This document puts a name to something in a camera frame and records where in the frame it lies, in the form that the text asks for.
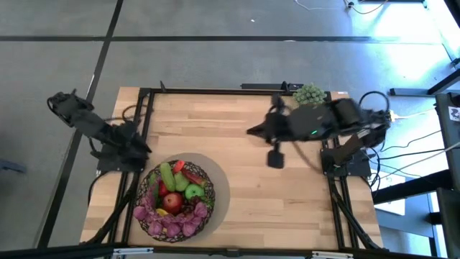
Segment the green pear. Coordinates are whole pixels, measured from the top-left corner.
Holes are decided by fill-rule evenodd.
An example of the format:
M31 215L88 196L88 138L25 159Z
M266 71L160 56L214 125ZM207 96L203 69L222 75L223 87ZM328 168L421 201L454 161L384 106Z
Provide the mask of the green pear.
M182 174L178 172L174 175L175 180L175 190L176 191L185 191L190 181Z

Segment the wooden tabletop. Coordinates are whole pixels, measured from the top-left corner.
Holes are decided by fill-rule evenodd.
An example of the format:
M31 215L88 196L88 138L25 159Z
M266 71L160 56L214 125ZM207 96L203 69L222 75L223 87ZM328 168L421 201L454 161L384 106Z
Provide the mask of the wooden tabletop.
M136 104L138 92L139 88L120 88L115 117ZM346 92L331 95L333 99L348 97ZM290 97L284 99L294 106ZM326 177L306 165L290 143L281 145L285 167L268 168L270 147L264 140L246 134L248 128L262 122L269 107L270 96L155 94L147 138L152 154L141 179L170 156L200 153L224 171L230 202L223 222L206 237L175 244L158 242L133 219L129 245L337 249ZM299 146L320 168L321 143L304 142ZM112 213L120 177L120 173L110 173L94 186L81 241L93 237ZM349 177L348 186L354 216L374 242L382 245L368 185L360 178ZM345 242L350 246L346 219L341 216ZM121 239L123 223L121 215L117 240Z

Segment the concrete floor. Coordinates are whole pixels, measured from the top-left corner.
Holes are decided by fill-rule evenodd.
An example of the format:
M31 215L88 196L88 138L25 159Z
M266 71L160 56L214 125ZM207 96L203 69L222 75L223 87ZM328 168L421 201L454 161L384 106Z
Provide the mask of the concrete floor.
M111 114L118 87L159 87L160 80L170 88L314 82L324 90L348 91L358 99L371 90L428 88L454 71L441 44L438 24L422 4L391 3L360 15L346 12L339 0L301 2L309 8L329 9L308 11L288 0L130 0L124 2L114 34L373 36L396 37L397 42L113 42L93 100L96 112L102 117ZM116 0L3 0L0 36L104 36L115 4ZM101 46L101 42L0 42L0 158L28 167L25 175L0 173L4 208L0 212L0 250L34 246L73 133L47 110L45 100L73 88L85 96ZM423 111L433 103L434 99L426 98L391 98L391 107L399 115ZM364 105L381 109L384 102L370 96ZM438 128L435 114L397 122L388 132L387 146L404 145ZM438 135L404 152L440 146ZM393 149L385 156L401 152ZM407 163L409 160L390 160L388 165ZM425 175L447 166L443 157L435 168L428 164L435 163L406 172ZM50 245L78 243L95 168L83 138ZM392 238L398 233L382 233L392 250L415 253Z

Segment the red apple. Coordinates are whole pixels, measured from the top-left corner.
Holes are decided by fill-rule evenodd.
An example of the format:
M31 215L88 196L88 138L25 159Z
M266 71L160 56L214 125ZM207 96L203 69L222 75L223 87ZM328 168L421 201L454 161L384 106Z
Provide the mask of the red apple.
M179 193L170 193L163 198L163 209L171 214L177 214L183 203L182 195Z
M160 181L160 183L158 185L158 196L164 197L168 193L170 193L170 192L166 189L165 183L163 183L163 181Z

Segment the green grapes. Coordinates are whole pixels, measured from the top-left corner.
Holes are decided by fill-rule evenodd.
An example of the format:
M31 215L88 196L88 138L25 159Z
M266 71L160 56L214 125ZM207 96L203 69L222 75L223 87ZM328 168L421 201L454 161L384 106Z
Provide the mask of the green grapes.
M304 84L293 94L299 104L322 104L327 97L326 93L319 87L311 84Z

